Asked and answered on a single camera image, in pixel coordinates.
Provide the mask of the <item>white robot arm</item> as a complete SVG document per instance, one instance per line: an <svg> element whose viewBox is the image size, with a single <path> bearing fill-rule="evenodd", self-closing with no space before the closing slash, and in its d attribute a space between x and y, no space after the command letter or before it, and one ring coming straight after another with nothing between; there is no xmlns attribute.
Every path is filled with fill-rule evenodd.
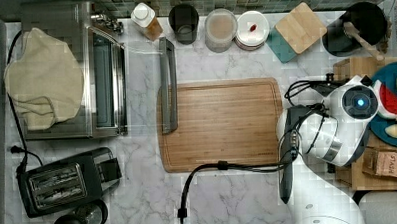
<svg viewBox="0 0 397 224"><path fill-rule="evenodd" d="M372 84L369 77L356 75L315 107L298 104L281 114L276 128L284 162L279 196L294 224L365 224L355 201L312 171L304 158L339 167L360 158L369 140L369 123L379 109Z"/></svg>

